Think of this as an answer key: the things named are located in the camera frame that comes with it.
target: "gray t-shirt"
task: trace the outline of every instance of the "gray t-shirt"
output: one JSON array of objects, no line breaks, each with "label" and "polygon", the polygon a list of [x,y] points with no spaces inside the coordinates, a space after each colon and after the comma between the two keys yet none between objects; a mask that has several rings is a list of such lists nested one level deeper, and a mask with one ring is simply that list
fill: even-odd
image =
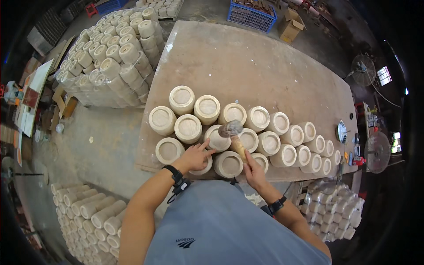
[{"label": "gray t-shirt", "polygon": [[197,181],[168,207],[144,264],[330,264],[225,181]]}]

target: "window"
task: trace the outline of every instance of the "window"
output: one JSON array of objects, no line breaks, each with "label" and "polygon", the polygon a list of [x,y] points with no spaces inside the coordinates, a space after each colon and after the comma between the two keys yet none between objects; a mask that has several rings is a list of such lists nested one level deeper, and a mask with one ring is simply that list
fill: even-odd
[{"label": "window", "polygon": [[393,145],[392,145],[392,153],[397,153],[402,151],[402,146],[400,145],[400,132],[396,132],[393,134]]},{"label": "window", "polygon": [[381,86],[384,86],[385,84],[392,81],[392,77],[390,76],[389,69],[387,69],[387,66],[384,66],[377,72],[378,79],[380,80]]}]

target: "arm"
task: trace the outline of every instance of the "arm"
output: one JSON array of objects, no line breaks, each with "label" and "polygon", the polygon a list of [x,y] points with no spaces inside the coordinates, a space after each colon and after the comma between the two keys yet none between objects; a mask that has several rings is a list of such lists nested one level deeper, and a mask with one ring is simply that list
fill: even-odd
[{"label": "arm", "polygon": [[[204,159],[216,151],[204,151],[209,142],[208,138],[202,145],[190,146],[171,165],[183,175],[189,170],[204,169],[207,166]],[[155,234],[153,214],[174,184],[172,173],[168,169],[162,169],[147,180],[131,198],[122,223],[120,264],[143,264]]]},{"label": "arm", "polygon": [[[247,150],[245,152],[249,165],[243,164],[243,167],[249,185],[264,198],[268,205],[281,199],[283,195],[265,180],[265,173],[262,167],[252,158]],[[278,210],[274,216],[279,223],[290,229],[301,239],[321,250],[331,260],[330,250],[327,245],[309,230],[306,219],[291,201],[285,201],[284,207]]]}]

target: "factory floor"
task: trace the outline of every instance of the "factory floor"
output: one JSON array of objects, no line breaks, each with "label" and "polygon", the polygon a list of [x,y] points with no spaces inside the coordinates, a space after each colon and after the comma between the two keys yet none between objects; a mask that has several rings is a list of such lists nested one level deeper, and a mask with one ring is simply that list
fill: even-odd
[{"label": "factory floor", "polygon": [[[135,6],[130,1],[126,8]],[[225,24],[259,32],[226,20],[229,9],[228,0],[196,1],[185,0],[180,10],[179,20],[195,20]],[[327,68],[343,77],[350,71],[350,61],[346,58],[336,39],[325,34],[314,25],[309,16],[299,10],[307,30],[301,31],[291,46],[314,58]],[[279,20],[283,12],[277,11]],[[91,19],[84,13],[75,19],[62,39],[78,36],[81,30],[94,25],[100,16]],[[161,21],[166,41],[172,30],[172,20]],[[277,27],[274,25],[268,36],[278,41]],[[352,86],[358,96],[361,88]],[[134,156],[139,140],[139,129],[143,109],[85,108],[78,104],[70,118],[64,121],[62,134],[53,133],[49,142],[33,143],[33,161],[24,162],[23,171],[48,172],[49,184],[55,182],[82,181],[128,201],[136,190],[152,176],[134,168]],[[63,258],[67,253],[65,241],[61,236],[49,185],[43,177],[17,177],[16,185],[21,200],[27,204],[33,226],[37,229],[46,245]],[[282,192],[288,183],[277,183]],[[247,194],[253,189],[243,186]],[[166,210],[162,204],[156,213],[159,221]]]}]

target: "black wrist device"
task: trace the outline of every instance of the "black wrist device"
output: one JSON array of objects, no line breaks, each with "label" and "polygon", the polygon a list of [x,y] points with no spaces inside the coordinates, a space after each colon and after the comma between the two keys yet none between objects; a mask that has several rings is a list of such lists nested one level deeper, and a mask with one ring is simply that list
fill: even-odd
[{"label": "black wrist device", "polygon": [[283,196],[281,199],[277,200],[273,204],[271,204],[269,207],[269,210],[271,211],[271,214],[274,215],[278,210],[283,208],[284,202],[287,200],[286,196]]},{"label": "black wrist device", "polygon": [[178,183],[183,178],[183,174],[181,174],[181,172],[178,169],[176,169],[175,167],[173,167],[171,165],[166,165],[166,166],[162,167],[162,169],[164,169],[164,168],[171,171],[172,179],[175,181],[175,184],[173,186],[174,186],[174,188],[178,187]]},{"label": "black wrist device", "polygon": [[175,167],[171,165],[166,165],[162,167],[162,169],[163,168],[166,168],[169,171],[171,171],[172,179],[175,181],[175,184],[173,185],[174,189],[172,190],[174,194],[171,196],[171,198],[169,198],[167,202],[169,204],[175,200],[175,199],[172,200],[175,196],[177,196],[178,194],[183,192],[186,188],[188,188],[191,185],[191,182],[189,179],[184,179],[183,174]]}]

